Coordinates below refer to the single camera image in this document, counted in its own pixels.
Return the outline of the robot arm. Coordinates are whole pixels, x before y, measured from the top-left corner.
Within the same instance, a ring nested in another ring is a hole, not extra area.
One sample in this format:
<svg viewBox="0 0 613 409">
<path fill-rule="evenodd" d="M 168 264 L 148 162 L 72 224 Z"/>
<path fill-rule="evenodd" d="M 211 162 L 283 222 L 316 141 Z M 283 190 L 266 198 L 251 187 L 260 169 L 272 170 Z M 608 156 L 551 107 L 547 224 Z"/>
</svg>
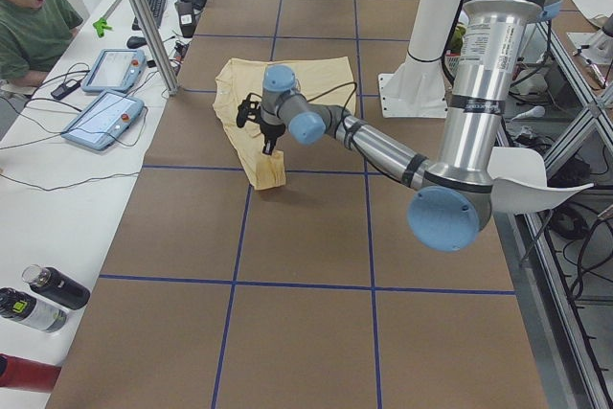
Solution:
<svg viewBox="0 0 613 409">
<path fill-rule="evenodd" d="M 407 221 L 426 246 L 469 246 L 495 212 L 525 214 L 531 187 L 488 172 L 518 51 L 528 25 L 557 15 L 561 0 L 420 0 L 405 61 L 384 77 L 380 98 L 401 116 L 440 116 L 435 159 L 418 154 L 356 118 L 346 106 L 305 97 L 286 65 L 265 69 L 258 102 L 244 100 L 237 123 L 253 122 L 263 153 L 289 133 L 303 145 L 324 136 L 360 154 L 373 168 L 413 189 Z"/>
</svg>

